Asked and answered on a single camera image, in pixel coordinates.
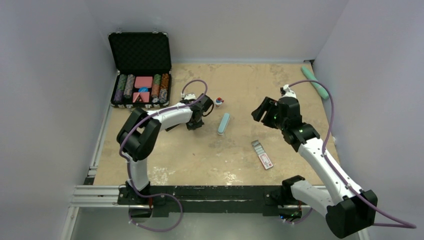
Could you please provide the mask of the black stapler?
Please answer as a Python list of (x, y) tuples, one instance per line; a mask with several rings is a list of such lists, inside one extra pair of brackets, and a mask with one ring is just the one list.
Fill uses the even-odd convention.
[[(180, 126), (180, 125), (181, 125), (181, 123), (176, 124), (176, 125), (173, 125), (173, 126), (170, 126), (170, 127), (166, 128), (166, 129), (165, 129), (165, 131), (166, 131), (166, 132), (169, 132), (170, 130), (172, 130), (172, 129), (174, 129), (174, 128), (176, 128), (176, 127)], [(185, 126), (186, 126), (186, 128), (187, 128), (189, 131), (192, 129), (192, 128), (191, 128), (191, 125), (190, 125), (189, 123), (185, 123)]]

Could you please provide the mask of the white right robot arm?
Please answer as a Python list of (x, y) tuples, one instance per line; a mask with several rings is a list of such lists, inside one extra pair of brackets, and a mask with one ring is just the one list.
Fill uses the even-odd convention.
[(279, 100), (265, 97), (251, 115), (254, 121), (280, 130), (283, 139), (309, 163), (326, 187), (326, 191), (320, 190), (296, 175), (282, 181), (276, 194), (278, 201), (308, 204), (325, 218), (331, 232), (340, 239), (374, 224), (376, 194), (372, 190), (364, 191), (349, 179), (327, 151), (315, 128), (303, 122), (295, 97), (285, 96)]

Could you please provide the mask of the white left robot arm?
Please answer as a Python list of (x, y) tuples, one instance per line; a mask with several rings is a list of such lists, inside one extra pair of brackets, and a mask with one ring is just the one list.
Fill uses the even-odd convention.
[(146, 203), (150, 195), (150, 181), (147, 161), (153, 152), (159, 133), (178, 125), (186, 125), (189, 131), (204, 125), (203, 117), (213, 109), (213, 100), (201, 94), (186, 95), (177, 104), (160, 109), (145, 111), (135, 109), (119, 131), (119, 155), (125, 159), (128, 179), (126, 187), (131, 189), (129, 197), (138, 205)]

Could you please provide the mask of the light blue stapler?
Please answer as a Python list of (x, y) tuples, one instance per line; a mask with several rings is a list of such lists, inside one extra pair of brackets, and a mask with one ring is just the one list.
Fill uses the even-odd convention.
[(228, 126), (228, 123), (230, 121), (230, 116), (231, 115), (229, 113), (225, 113), (223, 115), (223, 117), (222, 117), (222, 119), (221, 119), (221, 121), (219, 123), (218, 129), (217, 129), (217, 134), (218, 135), (222, 136), (225, 133), (226, 128)]

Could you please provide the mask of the red white staple box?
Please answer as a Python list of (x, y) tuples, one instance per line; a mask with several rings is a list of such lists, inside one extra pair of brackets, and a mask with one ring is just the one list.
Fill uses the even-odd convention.
[(273, 165), (271, 159), (269, 158), (268, 154), (266, 153), (263, 145), (258, 140), (252, 141), (251, 145), (252, 145), (254, 151), (256, 152), (256, 154), (259, 158), (259, 161), (261, 162), (264, 169), (268, 170), (268, 169), (273, 168), (274, 165)]

